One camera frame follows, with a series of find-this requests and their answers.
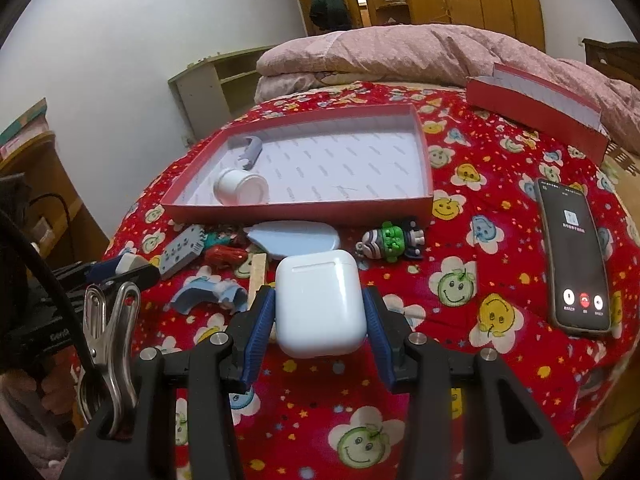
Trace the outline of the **wooden clothespin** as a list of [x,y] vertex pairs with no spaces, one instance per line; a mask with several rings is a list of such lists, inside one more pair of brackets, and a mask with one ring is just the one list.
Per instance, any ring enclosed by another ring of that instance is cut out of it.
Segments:
[[268,282],[269,258],[267,254],[254,254],[250,262],[250,281],[248,282],[247,307],[251,309],[262,286],[272,286]]

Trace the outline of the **white earbuds case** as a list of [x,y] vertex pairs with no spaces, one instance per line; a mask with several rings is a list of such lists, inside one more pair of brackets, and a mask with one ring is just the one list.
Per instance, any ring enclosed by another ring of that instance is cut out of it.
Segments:
[[294,359],[355,352],[367,336],[355,258],[344,250],[284,258],[276,272],[276,336]]

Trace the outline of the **teal cartoon lighter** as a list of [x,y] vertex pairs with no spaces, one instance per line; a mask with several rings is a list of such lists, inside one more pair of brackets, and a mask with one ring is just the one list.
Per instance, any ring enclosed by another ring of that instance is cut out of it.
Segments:
[[233,224],[218,224],[218,226],[208,226],[205,229],[204,247],[206,249],[214,246],[229,246],[247,248],[248,241],[242,226]]

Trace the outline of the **grey metal hinge plate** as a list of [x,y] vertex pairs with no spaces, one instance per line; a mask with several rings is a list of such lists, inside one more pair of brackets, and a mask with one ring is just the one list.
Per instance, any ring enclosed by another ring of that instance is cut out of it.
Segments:
[[197,259],[204,250],[205,239],[205,230],[199,224],[179,234],[160,255],[160,278],[168,280]]

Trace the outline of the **metal clip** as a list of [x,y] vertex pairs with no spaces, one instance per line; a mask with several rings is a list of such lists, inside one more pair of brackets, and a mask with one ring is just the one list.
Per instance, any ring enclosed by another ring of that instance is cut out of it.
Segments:
[[92,369],[80,373],[78,402],[86,422],[107,409],[102,437],[121,434],[137,406],[130,350],[140,304],[140,289],[133,282],[91,285],[85,292],[82,331]]

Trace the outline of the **wooden side desk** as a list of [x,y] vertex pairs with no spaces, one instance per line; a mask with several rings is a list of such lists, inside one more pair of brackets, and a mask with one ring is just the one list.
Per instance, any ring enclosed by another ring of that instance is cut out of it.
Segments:
[[108,239],[76,191],[51,131],[37,134],[1,162],[3,177],[22,174],[29,187],[26,234],[53,269],[96,261]]

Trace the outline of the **red small toy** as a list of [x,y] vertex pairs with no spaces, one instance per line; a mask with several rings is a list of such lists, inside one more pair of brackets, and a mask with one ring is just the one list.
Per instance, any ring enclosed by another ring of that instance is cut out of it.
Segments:
[[214,245],[206,249],[203,254],[206,266],[222,269],[237,268],[248,259],[248,252],[243,248],[236,248],[226,245]]

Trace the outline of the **light blue oval pad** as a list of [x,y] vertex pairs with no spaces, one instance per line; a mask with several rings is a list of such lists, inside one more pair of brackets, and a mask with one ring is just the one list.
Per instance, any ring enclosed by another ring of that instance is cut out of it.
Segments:
[[337,230],[322,222],[266,221],[248,226],[244,233],[252,244],[276,260],[330,252],[341,246]]

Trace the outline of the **black smartphone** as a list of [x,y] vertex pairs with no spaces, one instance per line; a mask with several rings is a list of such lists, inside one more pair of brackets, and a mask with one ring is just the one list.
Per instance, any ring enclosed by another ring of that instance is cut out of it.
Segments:
[[549,316],[570,334],[611,330],[608,280],[600,237],[583,192],[538,179],[535,184],[547,255]]

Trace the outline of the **beige open shelf unit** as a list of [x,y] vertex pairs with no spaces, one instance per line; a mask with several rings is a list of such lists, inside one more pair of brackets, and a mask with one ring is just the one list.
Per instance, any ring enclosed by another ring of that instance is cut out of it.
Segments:
[[168,80],[190,130],[190,144],[205,139],[254,105],[257,61],[271,46],[202,58]]

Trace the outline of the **red shallow box tray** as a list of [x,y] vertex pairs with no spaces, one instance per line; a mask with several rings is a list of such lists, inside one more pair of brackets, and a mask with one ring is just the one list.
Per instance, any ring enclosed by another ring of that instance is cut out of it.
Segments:
[[[252,170],[269,202],[224,206],[213,185],[224,168],[244,170],[247,136],[262,139]],[[215,133],[160,201],[177,222],[309,220],[376,226],[418,218],[427,226],[434,190],[427,144],[409,104],[349,106],[236,125]]]

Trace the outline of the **red box lid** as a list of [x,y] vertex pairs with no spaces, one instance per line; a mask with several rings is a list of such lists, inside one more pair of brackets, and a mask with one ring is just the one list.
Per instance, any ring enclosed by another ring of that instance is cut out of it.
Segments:
[[608,136],[593,102],[557,84],[517,68],[496,64],[489,76],[470,78],[468,102],[581,151],[602,164]]

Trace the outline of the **pink folded quilt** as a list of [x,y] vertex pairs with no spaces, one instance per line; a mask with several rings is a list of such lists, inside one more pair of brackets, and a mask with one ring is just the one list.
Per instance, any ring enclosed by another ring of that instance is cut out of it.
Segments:
[[552,58],[515,38],[466,25],[374,26],[293,39],[256,64],[257,103],[313,88],[362,81],[464,87],[503,64],[597,104],[611,138],[639,151],[639,91],[575,60]]

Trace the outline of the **dark hanging coat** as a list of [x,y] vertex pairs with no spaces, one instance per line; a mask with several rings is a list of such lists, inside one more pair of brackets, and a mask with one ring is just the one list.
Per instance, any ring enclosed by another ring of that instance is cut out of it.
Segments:
[[352,20],[344,0],[311,0],[309,17],[312,24],[324,32],[352,28]]

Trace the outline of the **green cartoon figure keychain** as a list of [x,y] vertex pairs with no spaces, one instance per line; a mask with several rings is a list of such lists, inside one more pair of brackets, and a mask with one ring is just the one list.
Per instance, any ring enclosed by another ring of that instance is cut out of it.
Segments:
[[422,259],[425,233],[416,217],[407,217],[398,222],[384,221],[377,229],[363,233],[356,244],[356,253],[370,260],[396,262],[400,257]]

